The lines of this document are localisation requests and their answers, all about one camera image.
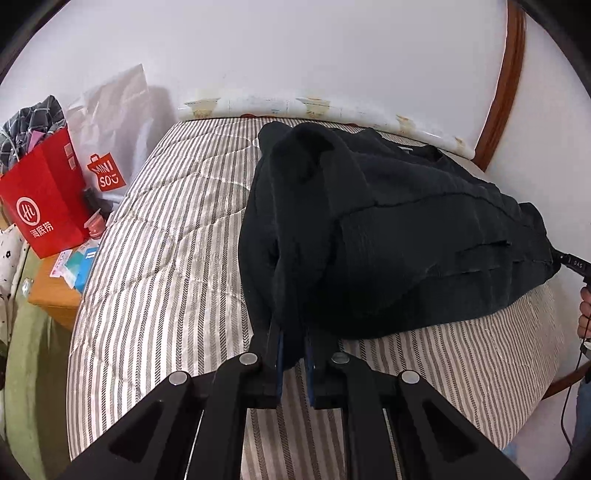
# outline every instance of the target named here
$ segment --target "paper bag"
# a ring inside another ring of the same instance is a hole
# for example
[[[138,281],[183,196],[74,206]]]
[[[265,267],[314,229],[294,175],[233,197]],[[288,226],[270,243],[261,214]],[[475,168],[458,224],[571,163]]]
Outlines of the paper bag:
[[[0,179],[0,197],[39,258],[83,243],[90,212],[67,128],[57,130]]]
[[[159,140],[144,68],[88,90],[65,116],[86,184],[103,200],[120,203]]]

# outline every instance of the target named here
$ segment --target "haidilao logo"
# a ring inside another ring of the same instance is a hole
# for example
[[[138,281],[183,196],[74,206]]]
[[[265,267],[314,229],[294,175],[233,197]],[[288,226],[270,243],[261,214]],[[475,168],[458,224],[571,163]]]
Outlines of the haidilao logo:
[[[35,226],[41,220],[39,207],[29,197],[20,197],[17,200],[17,213],[21,220],[29,226]]]

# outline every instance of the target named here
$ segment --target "blue jeans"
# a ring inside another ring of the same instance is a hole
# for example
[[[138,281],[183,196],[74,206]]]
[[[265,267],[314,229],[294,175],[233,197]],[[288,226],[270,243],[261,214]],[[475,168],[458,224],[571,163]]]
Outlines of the blue jeans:
[[[581,381],[577,395],[577,424],[574,428],[573,447],[591,430],[591,382]]]
[[[515,443],[510,442],[509,445],[503,449],[503,453],[514,464],[517,464],[517,445]]]

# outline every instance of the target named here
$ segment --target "red paper bag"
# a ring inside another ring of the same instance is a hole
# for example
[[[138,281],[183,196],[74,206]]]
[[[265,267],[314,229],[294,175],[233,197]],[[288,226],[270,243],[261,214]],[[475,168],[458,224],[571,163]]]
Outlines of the red paper bag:
[[[0,197],[23,237],[40,258],[88,239],[90,213],[67,128],[38,144],[0,179]]]

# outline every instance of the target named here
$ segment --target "wooden nightstand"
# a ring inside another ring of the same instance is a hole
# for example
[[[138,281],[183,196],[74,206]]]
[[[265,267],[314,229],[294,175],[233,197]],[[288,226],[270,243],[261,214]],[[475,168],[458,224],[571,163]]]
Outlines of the wooden nightstand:
[[[77,290],[68,287],[63,278],[49,276],[56,259],[57,255],[53,255],[41,260],[28,301],[45,310],[57,323],[73,330],[82,296]]]

